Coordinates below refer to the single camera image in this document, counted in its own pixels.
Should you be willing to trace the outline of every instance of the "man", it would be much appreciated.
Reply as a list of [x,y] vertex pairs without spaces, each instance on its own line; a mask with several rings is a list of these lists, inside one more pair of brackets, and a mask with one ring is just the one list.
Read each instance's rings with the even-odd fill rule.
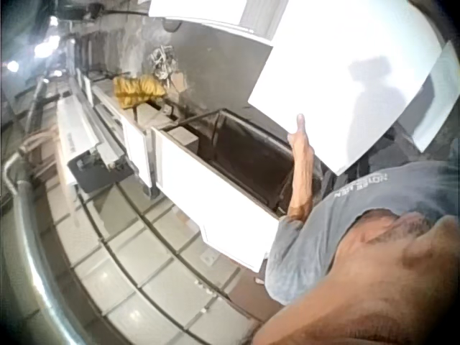
[[448,321],[458,320],[459,141],[448,162],[382,170],[312,210],[303,116],[289,140],[293,196],[265,280],[289,306],[254,344],[424,344],[449,311]]

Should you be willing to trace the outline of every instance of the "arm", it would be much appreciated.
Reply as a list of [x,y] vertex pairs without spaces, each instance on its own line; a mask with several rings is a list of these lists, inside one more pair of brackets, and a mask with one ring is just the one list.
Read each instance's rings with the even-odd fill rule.
[[297,117],[297,132],[289,134],[293,149],[294,175],[293,196],[290,199],[287,216],[293,220],[306,221],[313,207],[311,185],[313,180],[314,151],[308,142],[303,115]]

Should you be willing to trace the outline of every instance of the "gray t-shirt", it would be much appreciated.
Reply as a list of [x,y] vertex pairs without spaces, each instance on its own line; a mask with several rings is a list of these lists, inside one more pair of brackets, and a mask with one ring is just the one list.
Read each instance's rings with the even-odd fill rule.
[[[458,155],[453,152],[451,158]],[[363,213],[417,211],[431,221],[459,216],[459,160],[413,162],[360,178],[328,195],[308,220],[280,221],[268,257],[265,287],[287,305],[327,273],[339,242]]]

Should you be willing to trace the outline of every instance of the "yellow cloth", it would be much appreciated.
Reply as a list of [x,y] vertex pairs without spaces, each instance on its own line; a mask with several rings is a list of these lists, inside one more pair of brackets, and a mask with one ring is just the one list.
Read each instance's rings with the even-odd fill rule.
[[165,88],[153,75],[143,75],[141,78],[115,77],[114,89],[123,109],[138,106],[166,94]]

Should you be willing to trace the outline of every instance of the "hand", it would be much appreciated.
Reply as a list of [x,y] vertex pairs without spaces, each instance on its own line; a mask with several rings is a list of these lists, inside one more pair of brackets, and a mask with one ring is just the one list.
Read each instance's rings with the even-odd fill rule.
[[304,164],[313,161],[315,152],[308,141],[308,136],[305,131],[305,117],[302,114],[297,115],[297,132],[289,134],[287,140],[293,149],[294,162],[301,162]]

